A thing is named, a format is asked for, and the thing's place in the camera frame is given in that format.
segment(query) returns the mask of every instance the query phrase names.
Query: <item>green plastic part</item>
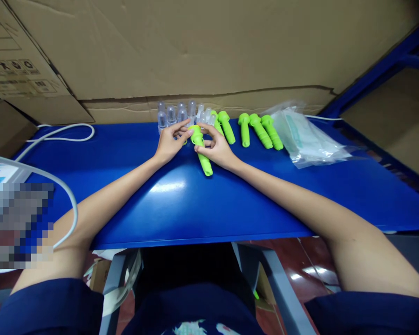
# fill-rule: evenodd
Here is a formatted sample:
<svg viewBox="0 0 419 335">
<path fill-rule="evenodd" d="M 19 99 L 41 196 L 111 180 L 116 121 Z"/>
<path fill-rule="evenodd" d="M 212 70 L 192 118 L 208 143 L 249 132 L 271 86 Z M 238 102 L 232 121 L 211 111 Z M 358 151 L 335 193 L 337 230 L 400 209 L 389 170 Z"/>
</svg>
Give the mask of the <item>green plastic part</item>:
<svg viewBox="0 0 419 335">
<path fill-rule="evenodd" d="M 242 146 L 250 146 L 250 130 L 248 129 L 248 123 L 250 122 L 250 117 L 247 113 L 242 113 L 239 115 L 239 121 L 237 122 L 241 126 L 241 139 Z"/>
<path fill-rule="evenodd" d="M 222 135 L 224 135 L 222 127 L 220 126 L 220 123 L 219 123 L 219 116 L 217 115 L 217 112 L 216 111 L 211 111 L 211 115 L 216 116 L 216 122 L 214 122 L 214 128 L 216 128 L 218 132 L 220 132 Z"/>
<path fill-rule="evenodd" d="M 191 135 L 191 142 L 194 145 L 204 147 L 205 144 L 203 142 L 203 134 L 201 132 L 200 126 L 193 125 L 193 126 L 190 126 L 188 129 L 194 130 L 194 133 Z M 213 175 L 213 169 L 211 168 L 210 160 L 207 157 L 203 156 L 202 154 L 197 154 L 197 155 L 199 156 L 200 165 L 202 166 L 205 176 L 209 177 Z"/>
<path fill-rule="evenodd" d="M 230 117 L 228 116 L 227 112 L 220 111 L 217 119 L 222 125 L 223 132 L 225 133 L 225 138 L 227 139 L 227 142 L 229 144 L 233 144 L 234 142 L 236 142 L 233 129 L 231 129 L 230 123 L 228 122 L 230 120 Z"/>
<path fill-rule="evenodd" d="M 269 135 L 269 137 L 270 137 L 270 139 L 273 143 L 273 147 L 276 150 L 282 150 L 284 148 L 284 145 L 283 145 L 281 139 L 279 138 L 279 135 L 276 132 L 275 127 L 273 127 L 273 122 L 275 122 L 275 120 L 273 120 L 270 115 L 264 115 L 261 118 L 261 124 L 264 127 L 267 134 Z"/>
<path fill-rule="evenodd" d="M 266 149 L 273 148 L 273 143 L 261 124 L 261 118 L 257 114 L 250 115 L 250 126 L 252 126 Z"/>
</svg>

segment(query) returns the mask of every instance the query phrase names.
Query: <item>red floor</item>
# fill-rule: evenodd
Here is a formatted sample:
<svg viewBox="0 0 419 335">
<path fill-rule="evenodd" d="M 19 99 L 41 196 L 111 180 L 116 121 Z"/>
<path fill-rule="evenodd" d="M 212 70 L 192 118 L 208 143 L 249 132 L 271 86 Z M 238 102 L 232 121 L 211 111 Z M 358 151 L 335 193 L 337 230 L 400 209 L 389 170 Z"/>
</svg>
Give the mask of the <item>red floor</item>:
<svg viewBox="0 0 419 335">
<path fill-rule="evenodd" d="M 338 285 L 338 279 L 330 253 L 320 238 L 279 239 L 252 241 L 276 251 L 298 299 L 303 304 L 317 296 L 327 295 L 326 285 Z M 89 257 L 90 264 L 94 256 Z M 11 288 L 19 272 L 0 275 L 0 289 Z M 117 334 L 120 334 L 134 315 L 135 299 L 129 295 L 120 309 Z M 256 319 L 267 335 L 285 334 L 285 326 L 276 306 L 274 311 L 256 309 Z"/>
</svg>

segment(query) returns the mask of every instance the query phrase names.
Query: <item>blue tabletop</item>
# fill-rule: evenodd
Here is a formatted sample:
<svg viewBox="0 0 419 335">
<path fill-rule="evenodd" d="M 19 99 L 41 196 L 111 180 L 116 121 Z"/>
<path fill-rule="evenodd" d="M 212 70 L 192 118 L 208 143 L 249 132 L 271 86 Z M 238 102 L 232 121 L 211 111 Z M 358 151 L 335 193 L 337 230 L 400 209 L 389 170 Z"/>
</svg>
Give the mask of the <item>blue tabletop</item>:
<svg viewBox="0 0 419 335">
<path fill-rule="evenodd" d="M 419 194 L 364 152 L 354 153 L 366 158 L 363 160 L 298 170 L 286 150 L 265 149 L 252 129 L 250 147 L 243 148 L 237 120 L 230 122 L 237 139 L 231 148 L 243 161 L 332 199 L 382 230 L 419 230 Z M 314 123 L 340 143 L 351 144 L 330 126 Z M 60 177 L 79 202 L 155 153 L 159 138 L 156 123 L 94 127 L 96 134 L 89 141 L 46 141 L 23 162 Z M 35 138 L 52 130 L 43 128 Z M 89 132 L 89 128 L 76 127 L 58 135 L 83 138 Z M 313 235 L 298 219 L 237 176 L 214 163 L 213 171 L 211 177 L 203 174 L 189 141 L 110 220 L 96 236 L 92 248 Z M 32 174 L 27 182 L 50 181 Z M 57 187 L 53 206 L 42 219 L 55 222 L 70 208 L 66 193 Z"/>
</svg>

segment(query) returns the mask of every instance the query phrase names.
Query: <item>white cable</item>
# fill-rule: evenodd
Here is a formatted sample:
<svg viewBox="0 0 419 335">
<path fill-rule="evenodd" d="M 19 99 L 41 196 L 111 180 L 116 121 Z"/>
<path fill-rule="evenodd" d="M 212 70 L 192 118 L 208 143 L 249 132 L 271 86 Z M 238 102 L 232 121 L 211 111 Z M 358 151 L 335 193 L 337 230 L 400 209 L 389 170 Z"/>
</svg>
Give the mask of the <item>white cable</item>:
<svg viewBox="0 0 419 335">
<path fill-rule="evenodd" d="M 57 134 L 63 130 L 66 129 L 70 129 L 73 127 L 78 127 L 78 126 L 87 126 L 89 128 L 92 129 L 92 132 L 90 133 L 90 135 L 86 138 L 83 139 L 69 139 L 69 138 L 64 138 L 64 137 L 49 137 L 51 135 Z M 39 128 L 42 127 L 52 127 L 51 125 L 40 125 Z M 93 128 L 91 125 L 87 124 L 87 123 L 76 123 L 73 125 L 69 125 L 69 126 L 65 126 L 62 128 L 59 128 L 57 130 L 54 130 L 48 134 L 43 135 L 42 137 L 36 139 L 36 140 L 27 140 L 27 142 L 32 142 L 31 145 L 29 145 L 25 150 L 23 150 L 23 152 L 15 159 L 15 161 L 20 161 L 32 148 L 34 148 L 36 145 L 38 145 L 40 142 L 42 141 L 50 141 L 50 140 L 60 140 L 60 141 L 71 141 L 71 142 L 83 142 L 83 141 L 87 141 L 89 139 L 91 139 L 93 137 L 93 135 L 95 134 L 95 128 Z"/>
<path fill-rule="evenodd" d="M 54 135 L 56 133 L 59 133 L 63 130 L 73 128 L 73 127 L 77 127 L 77 126 L 87 126 L 87 127 L 92 129 L 92 132 L 90 133 L 90 135 L 88 137 L 83 138 L 83 139 L 69 139 L 69 138 L 64 138 L 64 137 L 50 137 L 50 138 L 47 138 L 47 137 L 49 137 L 51 135 Z M 51 125 L 40 125 L 39 126 L 39 128 L 42 128 L 42 127 L 52 127 L 52 126 Z M 58 183 L 65 190 L 65 192 L 67 192 L 67 195 L 70 198 L 71 205 L 73 207 L 73 224 L 71 225 L 71 228 L 68 231 L 68 233 L 64 237 L 62 237 L 56 244 L 54 244 L 53 249 L 56 249 L 58 246 L 60 246 L 73 233 L 74 229 L 76 228 L 76 225 L 78 223 L 78 204 L 76 202 L 76 198 L 74 197 L 74 194 L 71 191 L 71 189 L 68 187 L 68 185 L 66 183 L 64 183 L 61 179 L 56 177 L 55 175 L 53 175 L 51 173 L 48 173 L 46 171 L 43 171 L 41 169 L 38 169 L 36 167 L 32 167 L 31 165 L 20 163 L 19 161 L 32 148 L 34 148 L 37 144 L 39 144 L 42 141 L 60 140 L 60 141 L 83 142 L 83 141 L 87 141 L 87 140 L 91 139 L 94 134 L 95 134 L 95 128 L 93 128 L 91 125 L 89 125 L 87 123 L 76 123 L 76 124 L 73 124 L 73 125 L 65 126 L 65 127 L 59 128 L 57 130 L 54 130 L 54 131 L 52 131 L 52 132 L 50 132 L 46 135 L 43 135 L 42 137 L 40 137 L 36 140 L 27 140 L 27 142 L 32 142 L 32 144 L 29 145 L 25 150 L 23 150 L 23 152 L 14 161 L 11 160 L 11 159 L 8 159 L 8 158 L 0 157 L 0 163 L 8 164 L 8 165 L 11 165 L 11 166 L 14 166 L 14 167 L 17 167 L 17 168 L 23 168 L 23 169 L 29 170 L 33 173 L 40 174 L 44 177 L 47 177 L 48 179 L 51 179 L 52 181 Z M 14 270 L 15 269 L 0 269 L 0 273 L 11 272 L 11 271 L 14 271 Z"/>
<path fill-rule="evenodd" d="M 324 118 L 322 116 L 314 116 L 314 115 L 304 115 L 305 117 L 312 118 L 312 119 L 320 119 L 320 120 L 327 120 L 327 121 L 341 121 L 342 119 L 331 119 L 331 118 Z"/>
<path fill-rule="evenodd" d="M 3 158 L 3 157 L 0 157 L 0 163 L 8 164 L 8 165 L 14 166 L 16 168 L 24 168 L 26 170 L 29 170 L 29 171 L 33 172 L 33 173 L 37 173 L 37 174 L 40 174 L 44 177 L 47 177 L 47 178 L 51 179 L 52 181 L 58 183 L 65 190 L 65 192 L 67 192 L 67 195 L 70 198 L 71 204 L 73 206 L 73 224 L 71 225 L 71 228 L 68 231 L 68 233 L 64 237 L 62 237 L 53 246 L 53 249 L 56 249 L 59 245 L 61 245 L 71 235 L 71 233 L 74 231 L 74 229 L 76 228 L 76 225 L 78 223 L 78 204 L 76 202 L 76 198 L 74 197 L 73 192 L 71 191 L 71 189 L 68 187 L 68 185 L 66 183 L 64 183 L 61 179 L 59 179 L 55 175 L 53 175 L 51 173 L 48 173 L 46 171 L 43 171 L 41 169 L 38 169 L 36 167 L 32 167 L 31 165 L 23 164 L 23 163 L 13 161 L 13 160 L 8 159 L 8 158 Z"/>
</svg>

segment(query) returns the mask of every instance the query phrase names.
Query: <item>plastic bag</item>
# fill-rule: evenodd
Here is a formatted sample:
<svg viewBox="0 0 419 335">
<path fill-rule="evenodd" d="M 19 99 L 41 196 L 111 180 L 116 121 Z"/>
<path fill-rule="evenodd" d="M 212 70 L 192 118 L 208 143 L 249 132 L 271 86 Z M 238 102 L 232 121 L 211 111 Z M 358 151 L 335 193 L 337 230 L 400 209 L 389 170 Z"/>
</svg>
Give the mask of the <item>plastic bag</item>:
<svg viewBox="0 0 419 335">
<path fill-rule="evenodd" d="M 333 140 L 303 115 L 304 107 L 304 103 L 286 101 L 261 113 L 274 120 L 273 126 L 298 169 L 357 159 L 350 152 L 358 148 Z"/>
</svg>

